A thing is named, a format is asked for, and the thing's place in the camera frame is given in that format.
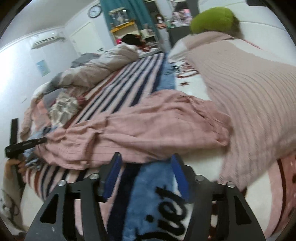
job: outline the poster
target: poster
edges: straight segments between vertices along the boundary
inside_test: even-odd
[[[42,77],[50,73],[50,70],[45,62],[45,60],[41,60],[37,63],[37,68],[39,69]]]

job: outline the teal curtain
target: teal curtain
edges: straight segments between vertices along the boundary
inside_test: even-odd
[[[140,30],[144,29],[144,24],[147,23],[159,38],[158,29],[155,27],[143,0],[100,0],[100,3],[109,30],[111,30],[110,23],[112,23],[109,11],[124,7],[127,10],[128,16],[136,20]]]

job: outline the white door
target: white door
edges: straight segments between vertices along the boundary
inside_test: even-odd
[[[104,51],[101,39],[92,22],[88,22],[77,29],[70,38],[79,55],[84,53],[102,53]]]

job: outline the black tool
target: black tool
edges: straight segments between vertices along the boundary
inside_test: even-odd
[[[25,241],[77,241],[75,199],[81,199],[84,241],[109,241],[98,202],[106,202],[111,197],[121,164],[120,153],[115,153],[98,174],[70,184],[61,180],[36,215]],[[195,175],[178,154],[172,156],[171,165],[182,198],[194,203],[184,241],[208,240],[213,200],[218,205],[218,225],[212,240],[265,241],[251,208],[232,182],[220,185]]]
[[[41,143],[45,143],[47,139],[45,137],[40,139],[32,139],[25,142],[17,143],[17,133],[18,133],[18,119],[11,120],[11,130],[10,130],[10,145],[5,148],[5,155],[7,158],[18,159],[19,155],[24,153],[25,150],[35,147]],[[17,165],[13,167],[13,171],[17,176],[17,181],[20,189],[25,187],[25,183],[22,181],[22,175],[17,172]]]
[[[98,174],[70,184],[61,180],[37,213],[25,241],[76,241],[75,199],[81,199],[84,241],[108,241],[99,202],[111,197],[121,165],[121,155],[115,153]]]
[[[195,175],[178,154],[172,156],[171,163],[182,198],[194,203],[184,241],[208,239],[212,201],[216,201],[218,207],[216,234],[212,240],[266,240],[254,213],[233,182],[221,185]]]

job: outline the wall clock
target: wall clock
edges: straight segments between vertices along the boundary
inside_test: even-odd
[[[99,5],[94,5],[89,9],[88,16],[90,18],[97,18],[102,13],[102,8]]]

